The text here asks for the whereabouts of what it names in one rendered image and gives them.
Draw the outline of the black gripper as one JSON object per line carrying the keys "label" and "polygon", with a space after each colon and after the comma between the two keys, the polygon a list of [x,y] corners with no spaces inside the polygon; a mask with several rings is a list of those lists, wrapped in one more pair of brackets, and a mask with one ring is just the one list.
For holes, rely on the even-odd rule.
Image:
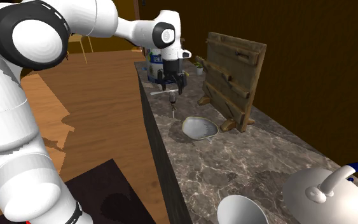
{"label": "black gripper", "polygon": [[176,78],[178,94],[181,95],[184,87],[187,85],[187,74],[182,73],[181,63],[179,59],[165,60],[163,59],[163,69],[157,72],[157,83],[161,85],[162,90],[166,90],[166,81]]}

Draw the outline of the white flat utensil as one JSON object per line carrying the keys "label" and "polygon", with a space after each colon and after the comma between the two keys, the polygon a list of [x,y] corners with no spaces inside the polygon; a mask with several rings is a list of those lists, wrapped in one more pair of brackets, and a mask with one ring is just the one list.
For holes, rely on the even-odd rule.
{"label": "white flat utensil", "polygon": [[159,91],[159,92],[151,92],[150,95],[157,95],[157,94],[170,93],[170,92],[178,92],[178,89],[164,90],[164,91]]}

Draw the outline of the white tub with blue label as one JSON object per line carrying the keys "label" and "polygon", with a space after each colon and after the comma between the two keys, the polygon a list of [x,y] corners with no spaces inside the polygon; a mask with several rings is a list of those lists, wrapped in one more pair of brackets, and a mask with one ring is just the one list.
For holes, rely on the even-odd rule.
{"label": "white tub with blue label", "polygon": [[158,71],[163,69],[163,60],[160,49],[146,50],[146,67],[148,80],[152,83],[158,83]]}

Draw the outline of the white bowl with yellow rim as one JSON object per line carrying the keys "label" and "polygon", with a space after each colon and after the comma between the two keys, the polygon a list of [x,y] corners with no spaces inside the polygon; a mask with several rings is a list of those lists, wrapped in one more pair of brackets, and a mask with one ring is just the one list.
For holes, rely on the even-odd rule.
{"label": "white bowl with yellow rim", "polygon": [[189,116],[182,123],[182,132],[191,139],[211,142],[211,138],[219,133],[219,127],[209,119]]}

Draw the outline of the brown wooden rack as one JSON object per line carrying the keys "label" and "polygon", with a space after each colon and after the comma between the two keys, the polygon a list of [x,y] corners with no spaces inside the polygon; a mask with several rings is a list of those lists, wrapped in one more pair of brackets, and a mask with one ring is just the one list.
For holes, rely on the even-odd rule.
{"label": "brown wooden rack", "polygon": [[196,58],[205,71],[198,104],[211,104],[224,116],[223,132],[245,132],[254,123],[249,117],[267,45],[216,32],[208,33],[206,44],[207,58]]}

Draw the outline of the yellow chair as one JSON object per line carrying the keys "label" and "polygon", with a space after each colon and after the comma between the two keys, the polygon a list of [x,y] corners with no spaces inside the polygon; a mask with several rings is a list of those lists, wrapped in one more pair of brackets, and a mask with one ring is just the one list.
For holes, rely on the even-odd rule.
{"label": "yellow chair", "polygon": [[88,40],[89,45],[90,45],[91,52],[93,53],[94,50],[93,50],[93,46],[92,46],[92,42],[91,42],[90,36],[82,36],[82,35],[80,35],[80,34],[71,34],[71,35],[69,36],[69,41],[68,41],[68,42],[69,42],[69,43],[79,43],[79,44],[80,44],[81,51],[82,51],[82,53],[83,53],[85,63],[87,64],[88,61],[87,61],[87,59],[86,59],[85,49],[84,49],[84,47],[83,47],[83,42],[82,42],[82,40],[83,40],[84,38]]}

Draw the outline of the dark robot stand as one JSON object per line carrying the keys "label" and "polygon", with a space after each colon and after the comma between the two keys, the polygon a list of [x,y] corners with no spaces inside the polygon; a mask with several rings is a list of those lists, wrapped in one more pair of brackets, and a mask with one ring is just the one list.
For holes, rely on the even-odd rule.
{"label": "dark robot stand", "polygon": [[113,159],[65,184],[94,224],[156,224]]}

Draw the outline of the white cup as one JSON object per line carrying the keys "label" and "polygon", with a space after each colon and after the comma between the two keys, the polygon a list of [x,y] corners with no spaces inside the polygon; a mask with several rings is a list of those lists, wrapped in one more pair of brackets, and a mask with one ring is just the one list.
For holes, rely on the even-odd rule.
{"label": "white cup", "polygon": [[263,210],[242,195],[229,195],[217,207],[219,224],[269,224]]}

